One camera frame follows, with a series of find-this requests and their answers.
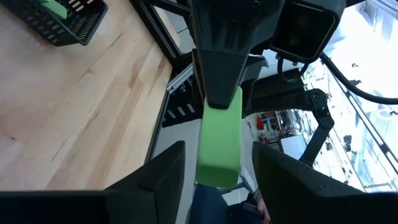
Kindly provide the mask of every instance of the black plastic basket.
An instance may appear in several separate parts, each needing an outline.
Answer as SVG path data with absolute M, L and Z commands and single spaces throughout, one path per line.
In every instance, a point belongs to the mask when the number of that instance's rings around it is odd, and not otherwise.
M 66 19 L 59 19 L 38 0 L 0 0 L 0 3 L 55 46 L 87 45 L 108 6 L 103 0 L 56 1 L 67 9 Z

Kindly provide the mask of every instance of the wooden surface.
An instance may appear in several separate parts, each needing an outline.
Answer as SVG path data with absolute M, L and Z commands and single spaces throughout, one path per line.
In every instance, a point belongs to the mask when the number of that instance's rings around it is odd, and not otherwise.
M 0 190 L 103 189 L 143 165 L 171 66 L 128 0 L 106 2 L 90 44 L 60 48 L 0 5 Z

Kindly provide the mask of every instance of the metal frame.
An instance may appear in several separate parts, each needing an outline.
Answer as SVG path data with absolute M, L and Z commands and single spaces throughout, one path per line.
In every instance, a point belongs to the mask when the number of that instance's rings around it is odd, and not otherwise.
M 163 54 L 167 57 L 167 60 L 173 67 L 173 71 L 170 75 L 170 83 L 167 86 L 167 90 L 165 92 L 155 123 L 154 132 L 149 143 L 149 148 L 145 159 L 145 163 L 147 163 L 153 158 L 160 128 L 162 126 L 162 120 L 167 108 L 167 103 L 169 102 L 170 95 L 178 87 L 178 85 L 181 85 L 193 74 L 192 69 L 190 69 L 192 67 L 192 53 L 181 53 L 179 47 L 174 42 L 162 19 L 156 12 L 155 6 L 182 16 L 184 17 L 185 21 L 188 21 L 188 17 L 191 12 L 189 7 L 174 3 L 169 0 L 130 0 L 130 3 L 135 8 L 136 12 L 147 27 L 150 34 L 153 36 L 157 45 L 163 51 Z
M 382 151 L 382 153 L 384 154 L 384 156 L 387 158 L 387 160 L 389 161 L 390 165 L 392 166 L 392 168 L 395 170 L 395 172 L 398 174 L 398 169 L 397 167 L 393 164 L 393 162 L 398 162 L 398 158 L 396 157 L 396 155 L 394 154 L 394 152 L 391 150 L 391 148 L 387 145 L 387 143 L 385 142 L 385 140 L 382 138 L 382 136 L 380 135 L 379 131 L 376 129 L 376 127 L 374 127 L 374 125 L 372 124 L 372 122 L 369 120 L 369 118 L 365 115 L 365 112 L 363 111 L 363 109 L 358 105 L 358 103 L 356 102 L 356 100 L 354 99 L 353 94 L 348 91 L 345 86 L 343 86 L 338 79 L 334 76 L 334 73 L 337 73 L 337 71 L 335 70 L 335 68 L 333 66 L 331 66 L 329 64 L 329 61 L 324 61 L 328 71 L 333 75 L 333 78 L 336 80 L 338 86 L 341 88 L 342 92 L 344 93 L 345 97 L 347 97 L 349 103 L 351 104 L 351 106 L 353 107 L 353 109 L 355 110 L 356 114 L 359 116 L 360 120 L 363 122 L 364 127 L 369 131 L 369 134 L 372 136 L 372 138 L 374 139 L 374 141 L 377 143 L 377 145 L 380 147 L 380 150 Z M 387 156 L 387 153 L 390 152 L 391 155 L 393 156 L 395 161 L 391 161 L 389 159 L 389 157 Z

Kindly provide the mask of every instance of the green foam block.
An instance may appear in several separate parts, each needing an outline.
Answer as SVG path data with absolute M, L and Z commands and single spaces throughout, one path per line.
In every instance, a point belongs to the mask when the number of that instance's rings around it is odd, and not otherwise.
M 196 179 L 211 187 L 238 183 L 242 143 L 242 89 L 238 87 L 227 110 L 210 108 L 201 122 Z
M 50 11 L 52 11 L 59 19 L 68 17 L 67 9 L 55 0 L 39 0 L 40 3 Z

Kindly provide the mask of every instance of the black cable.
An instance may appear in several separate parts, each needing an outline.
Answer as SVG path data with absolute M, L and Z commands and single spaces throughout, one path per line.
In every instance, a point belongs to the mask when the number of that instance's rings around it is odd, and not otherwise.
M 331 61 L 331 59 L 325 54 L 322 53 L 320 56 L 321 60 L 328 67 L 330 72 L 351 92 L 359 97 L 364 98 L 365 100 L 369 100 L 373 103 L 378 103 L 382 105 L 398 105 L 398 98 L 385 98 L 380 96 L 374 96 L 369 93 L 366 93 L 356 86 L 354 86 L 337 68 L 337 66 Z
M 297 82 L 297 81 L 299 81 L 299 80 L 301 79 L 301 76 L 304 75 L 304 72 L 305 72 L 305 71 L 307 71 L 308 66 L 309 66 L 309 64 L 307 64 L 307 63 L 304 65 L 304 67 L 303 67 L 303 68 L 301 69 L 301 71 L 300 71 L 300 76 L 299 76 L 299 77 L 287 79 L 286 76 L 285 76 L 285 74 L 284 74 L 284 71 L 283 71 L 284 59 L 283 59 L 283 58 L 280 58 L 280 59 L 278 60 L 278 74 L 281 75 L 282 78 L 283 78 L 286 82 L 288 82 L 288 83 L 294 83 L 294 82 Z

